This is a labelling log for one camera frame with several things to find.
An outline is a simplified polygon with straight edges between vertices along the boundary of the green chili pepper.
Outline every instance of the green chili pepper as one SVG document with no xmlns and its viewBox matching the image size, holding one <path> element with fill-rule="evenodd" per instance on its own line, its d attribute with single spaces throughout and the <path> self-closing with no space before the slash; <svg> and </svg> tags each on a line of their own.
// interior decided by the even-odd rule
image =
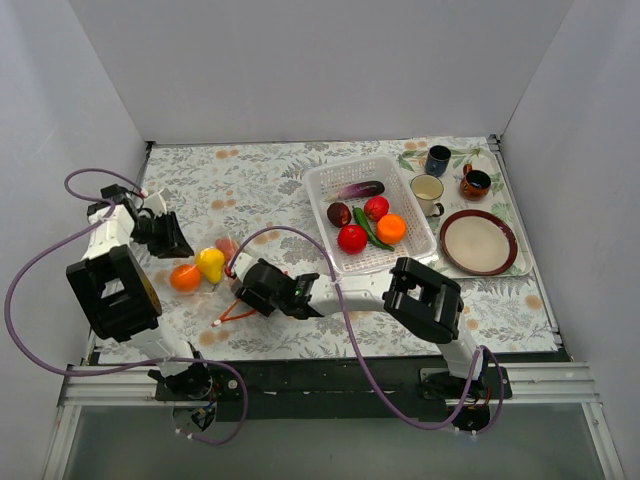
<svg viewBox="0 0 640 480">
<path fill-rule="evenodd" d="M 378 237 L 376 237 L 373 230 L 369 226 L 369 221 L 367 220 L 367 216 L 364 214 L 364 210 L 358 207 L 353 208 L 353 218 L 356 221 L 356 224 L 360 225 L 364 228 L 364 231 L 367 232 L 367 236 L 369 237 L 369 241 L 373 243 L 376 247 L 382 248 L 384 250 L 389 250 L 390 252 L 395 252 L 396 249 L 391 245 L 387 245 L 386 243 L 382 243 Z"/>
</svg>

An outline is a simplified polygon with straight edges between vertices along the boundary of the red-rimmed plate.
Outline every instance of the red-rimmed plate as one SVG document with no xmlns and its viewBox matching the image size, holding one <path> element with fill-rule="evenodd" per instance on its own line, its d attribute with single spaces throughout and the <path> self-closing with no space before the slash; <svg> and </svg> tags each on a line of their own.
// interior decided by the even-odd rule
<svg viewBox="0 0 640 480">
<path fill-rule="evenodd" d="M 482 210 L 463 210 L 447 218 L 440 229 L 440 244 L 456 267 L 473 275 L 499 275 L 518 255 L 513 231 Z"/>
</svg>

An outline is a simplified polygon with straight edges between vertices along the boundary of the brown mug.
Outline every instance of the brown mug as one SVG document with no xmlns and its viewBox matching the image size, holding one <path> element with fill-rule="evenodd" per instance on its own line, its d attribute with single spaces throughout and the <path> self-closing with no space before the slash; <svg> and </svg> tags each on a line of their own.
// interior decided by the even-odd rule
<svg viewBox="0 0 640 480">
<path fill-rule="evenodd" d="M 467 200 L 482 200 L 491 189 L 491 178 L 481 170 L 474 170 L 470 163 L 462 167 L 460 195 Z"/>
</svg>

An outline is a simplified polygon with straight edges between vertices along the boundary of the white mug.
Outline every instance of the white mug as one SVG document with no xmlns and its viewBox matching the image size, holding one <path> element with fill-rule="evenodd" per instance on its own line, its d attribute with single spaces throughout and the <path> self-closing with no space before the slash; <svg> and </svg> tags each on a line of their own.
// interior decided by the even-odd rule
<svg viewBox="0 0 640 480">
<path fill-rule="evenodd" d="M 411 191 L 427 217 L 440 217 L 444 213 L 444 206 L 438 202 L 444 193 L 444 185 L 439 179 L 431 175 L 418 175 L 411 180 Z"/>
</svg>

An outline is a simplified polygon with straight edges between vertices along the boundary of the eggplant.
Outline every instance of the eggplant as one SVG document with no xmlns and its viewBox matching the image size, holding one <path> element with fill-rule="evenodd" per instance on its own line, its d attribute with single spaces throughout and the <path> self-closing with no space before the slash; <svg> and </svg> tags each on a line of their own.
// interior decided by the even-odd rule
<svg viewBox="0 0 640 480">
<path fill-rule="evenodd" d="M 339 192 L 329 195 L 325 198 L 325 201 L 335 202 L 336 200 L 349 200 L 350 198 L 375 197 L 376 195 L 382 195 L 382 193 L 384 193 L 382 182 L 369 180 L 344 187 Z"/>
</svg>

